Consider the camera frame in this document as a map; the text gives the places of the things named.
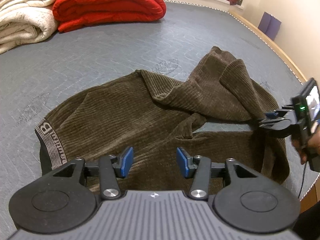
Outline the person right hand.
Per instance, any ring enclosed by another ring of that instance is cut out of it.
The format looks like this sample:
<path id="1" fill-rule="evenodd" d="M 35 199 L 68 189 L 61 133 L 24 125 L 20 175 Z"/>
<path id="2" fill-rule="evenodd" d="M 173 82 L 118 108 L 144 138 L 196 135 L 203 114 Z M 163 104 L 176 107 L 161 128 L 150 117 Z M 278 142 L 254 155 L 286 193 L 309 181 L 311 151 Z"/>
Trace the person right hand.
<path id="1" fill-rule="evenodd" d="M 296 149 L 300 156 L 300 163 L 303 165 L 308 161 L 308 157 L 303 150 L 302 146 L 300 145 L 300 142 L 298 140 L 298 137 L 295 135 L 291 136 L 291 143 L 292 146 Z M 308 140 L 308 148 L 316 150 L 317 154 L 319 154 L 319 148 L 320 148 L 320 131 L 319 127 L 317 127 L 315 133 L 309 138 Z"/>

